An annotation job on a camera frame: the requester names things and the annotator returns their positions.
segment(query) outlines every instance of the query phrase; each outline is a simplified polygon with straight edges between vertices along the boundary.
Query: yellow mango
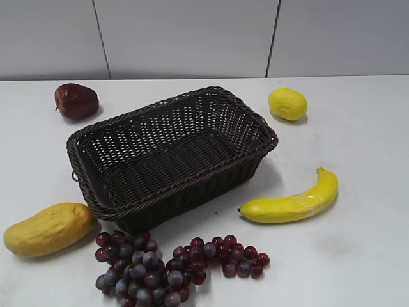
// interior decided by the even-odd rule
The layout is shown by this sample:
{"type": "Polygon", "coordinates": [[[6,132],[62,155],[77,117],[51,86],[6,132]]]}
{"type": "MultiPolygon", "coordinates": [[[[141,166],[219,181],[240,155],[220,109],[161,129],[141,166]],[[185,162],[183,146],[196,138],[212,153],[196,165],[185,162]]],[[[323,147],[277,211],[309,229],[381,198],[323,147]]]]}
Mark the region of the yellow mango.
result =
{"type": "Polygon", "coordinates": [[[96,225],[91,209],[81,203],[58,203],[6,230],[4,244],[23,257],[45,256],[66,248],[96,225]]]}

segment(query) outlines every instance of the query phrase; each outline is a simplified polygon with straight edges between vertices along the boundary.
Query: red apple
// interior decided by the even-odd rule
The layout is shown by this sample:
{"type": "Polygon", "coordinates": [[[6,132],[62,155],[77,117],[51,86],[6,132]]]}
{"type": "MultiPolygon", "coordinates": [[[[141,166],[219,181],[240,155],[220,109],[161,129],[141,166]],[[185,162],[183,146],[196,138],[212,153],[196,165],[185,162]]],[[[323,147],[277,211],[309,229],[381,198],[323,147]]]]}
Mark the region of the red apple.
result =
{"type": "Polygon", "coordinates": [[[91,88],[67,83],[56,89],[54,94],[58,111],[71,120],[94,115],[99,108],[98,96],[91,88]]]}

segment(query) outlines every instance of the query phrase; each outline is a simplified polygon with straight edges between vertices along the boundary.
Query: woven pattern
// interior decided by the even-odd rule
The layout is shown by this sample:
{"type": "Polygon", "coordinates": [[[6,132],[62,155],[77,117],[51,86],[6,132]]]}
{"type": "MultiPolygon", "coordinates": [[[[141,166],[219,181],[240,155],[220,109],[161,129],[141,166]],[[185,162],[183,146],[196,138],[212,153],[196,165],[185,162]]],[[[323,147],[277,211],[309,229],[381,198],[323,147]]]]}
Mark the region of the woven pattern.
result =
{"type": "Polygon", "coordinates": [[[209,87],[88,126],[67,150],[94,214],[134,233],[250,179],[277,142],[239,98],[209,87]]]}

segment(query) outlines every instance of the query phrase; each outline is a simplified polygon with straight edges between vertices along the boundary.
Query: white wall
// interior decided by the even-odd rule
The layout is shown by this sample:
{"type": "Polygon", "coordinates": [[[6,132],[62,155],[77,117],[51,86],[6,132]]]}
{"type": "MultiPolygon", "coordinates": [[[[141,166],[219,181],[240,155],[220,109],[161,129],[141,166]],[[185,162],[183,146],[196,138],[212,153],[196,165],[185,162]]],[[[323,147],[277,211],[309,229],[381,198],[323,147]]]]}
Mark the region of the white wall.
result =
{"type": "Polygon", "coordinates": [[[278,0],[96,0],[113,79],[264,77],[278,0]]]}
{"type": "Polygon", "coordinates": [[[0,80],[107,79],[91,0],[0,0],[0,80]]]}
{"type": "Polygon", "coordinates": [[[409,74],[409,0],[282,0],[269,77],[409,74]]]}

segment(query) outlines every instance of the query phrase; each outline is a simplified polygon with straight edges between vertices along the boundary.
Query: grape bunch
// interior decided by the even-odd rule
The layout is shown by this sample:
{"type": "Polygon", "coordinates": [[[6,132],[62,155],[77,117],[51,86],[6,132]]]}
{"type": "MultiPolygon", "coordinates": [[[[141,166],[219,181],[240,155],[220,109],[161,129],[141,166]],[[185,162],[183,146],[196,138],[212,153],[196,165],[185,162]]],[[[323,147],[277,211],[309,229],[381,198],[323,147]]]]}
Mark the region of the grape bunch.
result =
{"type": "Polygon", "coordinates": [[[206,281],[209,261],[222,262],[226,277],[259,278],[270,263],[267,254],[256,248],[244,248],[234,236],[215,237],[211,242],[196,237],[190,245],[178,246],[166,264],[158,257],[158,244],[149,232],[126,236],[121,231],[112,235],[102,232],[96,237],[100,248],[95,253],[99,262],[108,262],[108,271],[96,279],[96,287],[104,294],[117,297],[121,307],[177,307],[190,296],[189,286],[206,281]]]}

